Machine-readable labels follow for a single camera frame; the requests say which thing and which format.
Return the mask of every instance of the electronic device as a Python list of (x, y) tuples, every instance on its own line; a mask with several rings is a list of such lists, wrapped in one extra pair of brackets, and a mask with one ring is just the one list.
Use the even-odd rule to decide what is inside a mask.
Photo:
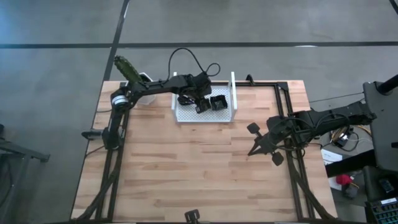
[(398, 223), (397, 197), (376, 202), (366, 202), (371, 218), (375, 223)]
[(352, 128), (350, 128), (350, 131), (348, 131), (348, 134), (344, 134), (344, 133), (340, 134), (339, 138), (335, 142), (335, 145), (338, 147), (344, 147), (352, 135), (351, 130), (352, 130)]
[(379, 185), (383, 189), (387, 196), (398, 195), (398, 178), (394, 174), (389, 174), (381, 177), (379, 180)]

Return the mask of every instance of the black floor line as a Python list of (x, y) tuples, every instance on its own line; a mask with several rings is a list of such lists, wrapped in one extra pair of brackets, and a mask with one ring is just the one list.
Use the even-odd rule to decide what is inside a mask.
[(113, 44), (0, 44), (0, 49), (169, 49), (178, 47), (235, 48), (235, 47), (383, 47), (398, 46), (398, 41), (365, 42), (170, 42), (170, 43), (115, 43), (121, 29), (117, 29)]
[(391, 6), (394, 8), (396, 14), (398, 15), (398, 6), (395, 0), (390, 0)]
[[(129, 5), (129, 0), (124, 0), (123, 6), (122, 6), (122, 9), (121, 9), (121, 13), (120, 13), (120, 17), (119, 17), (118, 27), (116, 28), (116, 33), (115, 33), (114, 39), (113, 39), (113, 45), (111, 46), (111, 52), (109, 54), (108, 62), (106, 64), (103, 81), (109, 80), (109, 77), (111, 75), (112, 66), (113, 66), (113, 58), (114, 58), (114, 55), (116, 54), (116, 50), (118, 49), (116, 46), (117, 46), (117, 44), (119, 42), (119, 39), (120, 39), (120, 34), (121, 34), (121, 31), (122, 31), (122, 28), (123, 28), (123, 23), (124, 23), (124, 17), (126, 15), (126, 11), (127, 11), (128, 5)], [(96, 109), (95, 110), (97, 110), (98, 103), (100, 102), (100, 96), (101, 96), (101, 91), (102, 91), (103, 85), (104, 85), (104, 82), (101, 82), (101, 88), (99, 89), (98, 100), (97, 100), (97, 104), (96, 104), (96, 107), (95, 107)], [(91, 128), (94, 125), (94, 121), (95, 121), (95, 113), (94, 113), (94, 116), (93, 116), (93, 121), (91, 123)], [(88, 150), (89, 143), (90, 142), (87, 141), (86, 153), (87, 153), (87, 150)], [(72, 217), (73, 208), (74, 208), (75, 203), (76, 203), (76, 195), (77, 195), (77, 191), (78, 191), (78, 186), (80, 185), (81, 174), (83, 172), (83, 166), (84, 166), (84, 163), (82, 163), (82, 165), (81, 165), (79, 181), (78, 181), (78, 184), (76, 186), (75, 198), (73, 199), (73, 204), (72, 204), (73, 206), (70, 208), (69, 217)]]
[(121, 43), (118, 48), (166, 49), (178, 47), (382, 47), (398, 46), (398, 41), (367, 42), (190, 42), (190, 43)]
[(111, 72), (113, 67), (113, 58), (116, 55), (116, 51), (118, 50), (118, 44), (120, 40), (120, 36), (122, 34), (124, 19), (126, 18), (127, 8), (129, 7), (130, 0), (124, 0), (122, 5), (122, 10), (119, 16), (118, 26), (116, 28), (116, 33), (114, 34), (113, 43), (111, 47), (111, 52), (109, 53), (108, 62), (106, 63), (105, 73), (103, 77), (103, 81), (108, 81), (111, 78)]
[(105, 49), (112, 44), (0, 44), (0, 49)]

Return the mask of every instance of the metal bracket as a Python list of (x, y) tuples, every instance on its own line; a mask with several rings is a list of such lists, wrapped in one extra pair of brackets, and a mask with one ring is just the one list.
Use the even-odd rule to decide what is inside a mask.
[(87, 140), (101, 139), (103, 130), (91, 129), (89, 131), (83, 131), (81, 135)]
[(251, 86), (255, 86), (256, 84), (254, 83), (253, 77), (249, 74), (246, 77), (246, 81), (249, 81)]
[(287, 82), (278, 82), (278, 86), (284, 91), (289, 91), (289, 86), (287, 85)]
[(199, 210), (195, 209), (192, 211), (185, 212), (185, 219), (187, 223), (192, 223), (192, 224), (199, 224)]

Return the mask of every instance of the black stand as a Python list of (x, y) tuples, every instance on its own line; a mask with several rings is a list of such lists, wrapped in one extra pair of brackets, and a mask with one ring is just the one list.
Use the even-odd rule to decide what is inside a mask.
[[(104, 171), (101, 181), (101, 188), (92, 201), (92, 203), (87, 207), (85, 212), (81, 214), (78, 218), (70, 220), (69, 223), (111, 223), (113, 219), (113, 213), (116, 203), (116, 196), (119, 184), (119, 175), (122, 166), (122, 158), (124, 151), (124, 140), (126, 137), (127, 124), (129, 122), (129, 110), (123, 114), (123, 123), (121, 125), (121, 135), (120, 142), (121, 145), (115, 150), (108, 150), (106, 153), (106, 160), (104, 165)], [(117, 152), (116, 162), (114, 164), (113, 170), (111, 171), (112, 156), (114, 152)], [(111, 196), (109, 199), (108, 211), (106, 213), (106, 218), (103, 218), (103, 207), (104, 198), (107, 191), (111, 188)]]
[(326, 166), (328, 177), (360, 170), (365, 166), (398, 172), (398, 75), (384, 83), (364, 83), (366, 104), (377, 118), (371, 123), (374, 149)]
[[(4, 126), (0, 124), (0, 135)], [(21, 186), (22, 180), (25, 176), (27, 166), (29, 161), (32, 158), (36, 158), (41, 162), (47, 162), (49, 160), (49, 154), (42, 154), (41, 152), (37, 152), (35, 150), (27, 149), (25, 147), (18, 146), (12, 142), (6, 141), (3, 138), (0, 139), (0, 150), (9, 152), (7, 154), (1, 154), (1, 160), (5, 161), (9, 159), (11, 156), (16, 156), (21, 159), (21, 163), (19, 164), (17, 175), (14, 177), (14, 180), (11, 183), (10, 191), (6, 196), (6, 201), (4, 202), (3, 208), (1, 208), (0, 214), (0, 223), (11, 223), (10, 222), (10, 211), (12, 210), (14, 203), (16, 201), (17, 192)]]

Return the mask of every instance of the black cable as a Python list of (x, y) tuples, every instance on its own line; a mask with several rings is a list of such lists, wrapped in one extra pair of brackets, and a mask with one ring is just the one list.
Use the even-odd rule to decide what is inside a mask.
[(12, 183), (11, 164), (10, 164), (10, 162), (9, 162), (8, 160), (6, 160), (6, 162), (7, 162), (7, 167), (8, 167), (7, 173), (8, 173), (9, 180), (10, 180), (10, 187), (8, 188), (7, 193), (5, 194), (5, 196), (2, 198), (2, 200), (1, 200), (1, 202), (0, 202), (0, 208), (1, 208), (1, 207), (4, 205), (4, 203), (6, 202), (6, 200), (7, 200), (7, 198), (8, 198), (8, 195), (10, 194), (10, 191), (11, 191), (11, 189), (12, 189), (12, 185), (13, 185), (13, 183)]
[(316, 145), (319, 145), (320, 147), (323, 147), (322, 144), (316, 143), (316, 142), (310, 142), (309, 144), (316, 144)]
[(89, 153), (86, 154), (86, 157), (87, 157), (88, 155), (90, 155), (91, 153), (96, 152), (96, 151), (98, 151), (98, 150), (100, 150), (100, 149), (102, 149), (102, 148), (104, 148), (104, 147), (105, 147), (105, 146), (101, 146), (101, 147), (98, 147), (98, 148), (92, 150), (91, 152), (89, 152)]
[(96, 113), (106, 113), (106, 112), (111, 112), (112, 109), (106, 110), (106, 111), (96, 111)]
[(356, 149), (356, 146), (358, 146), (358, 143), (359, 143), (359, 136), (358, 136), (358, 134), (356, 134), (354, 131), (353, 131), (352, 133), (356, 135), (356, 143), (355, 143), (354, 147), (352, 147), (351, 149), (345, 149), (345, 148), (340, 147), (340, 146), (337, 146), (337, 145), (335, 145), (335, 146), (338, 147), (338, 148), (340, 148), (340, 149), (343, 150), (343, 151), (346, 151), (346, 152), (352, 152), (352, 151), (354, 151), (354, 150)]
[(324, 145), (324, 146), (321, 144), (321, 149), (322, 149), (323, 147), (326, 147), (326, 146), (330, 145), (330, 144), (333, 144), (333, 141), (329, 142), (328, 144), (326, 144), (326, 145)]
[[(213, 75), (207, 74), (207, 72), (209, 71), (210, 67), (213, 66), (213, 65), (217, 65), (218, 71), (216, 73), (214, 73)], [(216, 75), (218, 75), (220, 73), (220, 71), (221, 71), (221, 66), (219, 65), (219, 63), (213, 62), (213, 63), (209, 64), (209, 66), (207, 67), (206, 74), (207, 74), (208, 77), (215, 77)]]
[(178, 52), (179, 50), (186, 50), (186, 51), (190, 52), (191, 55), (192, 55), (192, 57), (193, 57), (193, 59), (195, 59), (196, 63), (198, 64), (200, 70), (201, 70), (203, 73), (205, 73), (205, 74), (207, 74), (207, 71), (209, 70), (209, 68), (210, 68), (211, 66), (217, 65), (217, 66), (218, 66), (218, 71), (217, 71), (215, 74), (212, 74), (212, 75), (209, 75), (209, 74), (208, 74), (209, 77), (214, 77), (214, 76), (216, 76), (216, 75), (218, 75), (218, 74), (220, 73), (221, 67), (220, 67), (220, 65), (219, 65), (218, 63), (211, 63), (211, 64), (207, 67), (206, 71), (204, 71), (204, 69), (201, 67), (201, 65), (200, 65), (200, 63), (199, 63), (197, 57), (195, 56), (195, 54), (194, 54), (190, 49), (185, 48), (185, 47), (179, 47), (179, 48), (175, 49), (175, 50), (173, 51), (173, 53), (170, 55), (170, 58), (169, 58), (169, 66), (168, 66), (169, 73), (168, 73), (168, 75), (167, 75), (166, 81), (164, 81), (163, 84), (167, 83), (167, 82), (169, 81), (169, 79), (170, 79), (170, 76), (171, 76), (170, 64), (171, 64), (173, 55), (174, 55), (176, 52)]
[(324, 101), (324, 100), (332, 100), (332, 99), (342, 98), (342, 97), (346, 97), (346, 96), (354, 96), (354, 95), (359, 95), (359, 94), (363, 94), (363, 92), (361, 92), (361, 93), (352, 93), (352, 94), (347, 94), (347, 95), (343, 95), (343, 96), (336, 96), (336, 97), (326, 98), (326, 99), (322, 99), (322, 100), (313, 100), (313, 101), (310, 101), (310, 103)]
[(297, 150), (296, 153), (297, 153), (297, 152), (300, 152), (300, 153), (301, 153), (301, 157), (302, 157), (302, 158), (305, 156), (305, 149)]

